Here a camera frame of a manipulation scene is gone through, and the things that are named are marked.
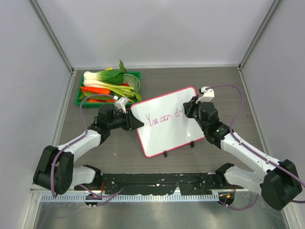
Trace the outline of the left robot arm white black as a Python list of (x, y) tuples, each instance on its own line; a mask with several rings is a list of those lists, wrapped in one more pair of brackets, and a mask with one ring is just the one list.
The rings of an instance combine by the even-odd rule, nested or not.
[(75, 168), (74, 163), (85, 153), (100, 146), (110, 136), (111, 130), (126, 131), (143, 127), (144, 123), (132, 114), (112, 104), (104, 104), (94, 122), (83, 134), (60, 146), (46, 146), (33, 176), (33, 183), (50, 190), (52, 195), (62, 195), (72, 186), (97, 190), (102, 184), (100, 169), (89, 165)]

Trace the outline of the pink framed whiteboard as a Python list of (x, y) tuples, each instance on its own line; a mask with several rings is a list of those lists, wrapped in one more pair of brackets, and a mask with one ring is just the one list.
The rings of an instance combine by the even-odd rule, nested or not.
[(146, 157), (204, 139), (197, 122), (179, 112), (196, 95), (195, 88), (186, 87), (131, 106), (132, 114), (144, 123), (137, 133)]

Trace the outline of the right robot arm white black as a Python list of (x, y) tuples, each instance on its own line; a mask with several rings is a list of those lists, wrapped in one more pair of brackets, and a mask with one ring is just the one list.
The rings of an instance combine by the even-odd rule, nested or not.
[(195, 96), (183, 104), (184, 114), (194, 119), (206, 140), (219, 149), (237, 157), (252, 171), (226, 163), (216, 171), (215, 182), (220, 188), (240, 186), (257, 195), (273, 209), (282, 210), (302, 193), (305, 186), (293, 162), (280, 161), (244, 141), (233, 129), (219, 120), (212, 102), (199, 102)]

